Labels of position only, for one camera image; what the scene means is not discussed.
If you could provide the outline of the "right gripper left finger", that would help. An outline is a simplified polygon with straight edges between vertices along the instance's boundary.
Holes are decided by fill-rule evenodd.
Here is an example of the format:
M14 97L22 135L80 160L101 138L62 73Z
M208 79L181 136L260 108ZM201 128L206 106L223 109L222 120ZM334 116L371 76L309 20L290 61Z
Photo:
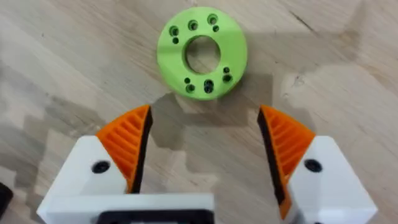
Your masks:
M144 105L78 138L46 196L138 193L151 126L151 108Z

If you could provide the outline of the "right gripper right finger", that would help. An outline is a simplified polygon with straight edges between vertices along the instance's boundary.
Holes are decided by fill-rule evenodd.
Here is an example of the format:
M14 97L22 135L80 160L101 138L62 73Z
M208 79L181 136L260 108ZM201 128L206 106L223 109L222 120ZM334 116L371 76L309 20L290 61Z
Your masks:
M293 117L259 108L281 223L368 223L378 208L336 141Z

